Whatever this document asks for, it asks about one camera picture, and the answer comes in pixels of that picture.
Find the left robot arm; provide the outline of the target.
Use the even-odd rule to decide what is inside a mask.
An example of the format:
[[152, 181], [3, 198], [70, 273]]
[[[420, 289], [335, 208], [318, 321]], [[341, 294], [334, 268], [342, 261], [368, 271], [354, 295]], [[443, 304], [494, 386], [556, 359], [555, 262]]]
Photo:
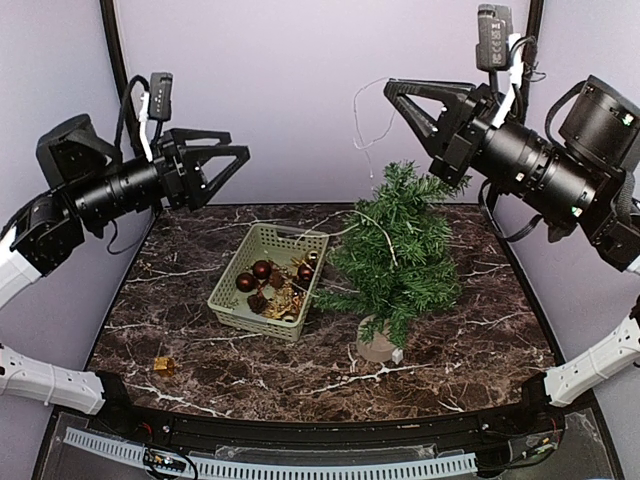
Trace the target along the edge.
[[[101, 139], [87, 114], [43, 135], [36, 158], [48, 191], [21, 207], [1, 230], [1, 302], [48, 276], [80, 246], [87, 233], [102, 237], [107, 224], [130, 212], [168, 202], [191, 211], [205, 206], [250, 159], [230, 133], [174, 128], [150, 156], [123, 161]], [[1, 347], [1, 391], [101, 416], [120, 436], [141, 427], [116, 374], [71, 370]]]

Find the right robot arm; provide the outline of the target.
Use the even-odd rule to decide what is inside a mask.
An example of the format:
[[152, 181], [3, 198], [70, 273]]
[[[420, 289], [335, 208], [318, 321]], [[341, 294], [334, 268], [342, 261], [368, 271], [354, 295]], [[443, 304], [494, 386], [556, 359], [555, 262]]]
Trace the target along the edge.
[[581, 229], [602, 260], [638, 272], [639, 110], [611, 86], [590, 77], [562, 97], [569, 113], [559, 141], [510, 119], [508, 99], [485, 84], [392, 79], [384, 94], [432, 175], [454, 186], [475, 170], [533, 208], [550, 241]]

